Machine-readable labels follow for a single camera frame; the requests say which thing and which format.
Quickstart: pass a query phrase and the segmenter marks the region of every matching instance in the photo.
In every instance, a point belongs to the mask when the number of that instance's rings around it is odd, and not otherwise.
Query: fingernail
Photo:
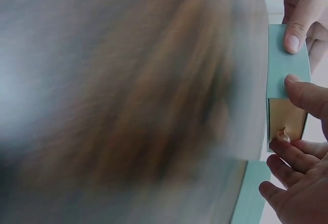
[[[301,81],[301,79],[295,74],[287,75],[286,80],[289,82],[300,82]]]
[[[287,44],[295,53],[298,52],[299,45],[300,45],[300,41],[299,41],[298,37],[296,37],[294,35],[289,36],[287,39]]]

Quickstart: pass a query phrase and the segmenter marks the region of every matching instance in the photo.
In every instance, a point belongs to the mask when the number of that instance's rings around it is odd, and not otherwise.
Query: box lid
[[[287,98],[284,79],[295,74],[303,82],[311,82],[308,51],[304,44],[297,54],[288,53],[283,47],[286,25],[269,25],[269,64],[267,98]]]

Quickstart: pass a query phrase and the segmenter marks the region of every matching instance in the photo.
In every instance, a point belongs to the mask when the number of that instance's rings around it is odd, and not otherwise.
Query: finger
[[[271,207],[277,212],[284,204],[286,191],[280,189],[268,181],[264,181],[259,186],[259,191],[271,205]]]
[[[294,170],[302,174],[306,174],[308,170],[312,169],[319,162],[319,159],[315,156],[304,154],[290,143],[274,139],[269,146],[271,150],[286,161]]]
[[[291,142],[293,146],[304,152],[305,154],[313,155],[318,159],[323,159],[323,157],[328,153],[328,143],[313,143],[304,140],[294,140]]]
[[[295,54],[301,48],[310,26],[317,20],[321,8],[315,0],[299,0],[284,34],[285,49]]]
[[[327,53],[328,42],[316,39],[313,41],[312,47],[309,51],[310,69],[311,72],[318,67],[319,63],[324,59]]]
[[[314,117],[328,119],[328,89],[315,84],[300,82],[294,75],[285,79],[285,88],[290,101]]]
[[[319,39],[323,41],[328,41],[328,30],[319,22],[314,22],[308,32],[307,36],[311,37],[312,39]]]
[[[304,178],[304,174],[296,172],[287,166],[277,155],[268,157],[266,164],[272,174],[283,184],[286,189],[293,186]]]
[[[305,42],[306,42],[306,48],[308,53],[310,53],[314,41],[315,39],[311,38],[310,36],[306,37]]]

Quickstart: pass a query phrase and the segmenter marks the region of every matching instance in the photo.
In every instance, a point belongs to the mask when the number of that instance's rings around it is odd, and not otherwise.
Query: hand
[[[328,0],[284,0],[283,24],[287,24],[284,46],[288,52],[299,51],[306,36],[311,71],[328,49]]]
[[[327,138],[328,89],[299,82],[292,75],[286,78],[285,88],[295,106],[321,119]],[[263,182],[259,190],[281,222],[327,223],[328,143],[315,144],[298,140],[288,144],[274,140],[270,143],[270,148],[276,155],[268,158],[268,166],[286,190],[277,188],[270,182]]]
[[[287,190],[263,182],[261,195],[276,211],[283,224],[324,224],[328,222],[328,143],[314,144],[274,140],[267,164]]]

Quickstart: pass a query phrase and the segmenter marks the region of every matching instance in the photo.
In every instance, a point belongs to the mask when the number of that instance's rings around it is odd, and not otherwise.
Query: blurry brown object
[[[229,222],[267,23],[264,0],[0,0],[0,223]]]

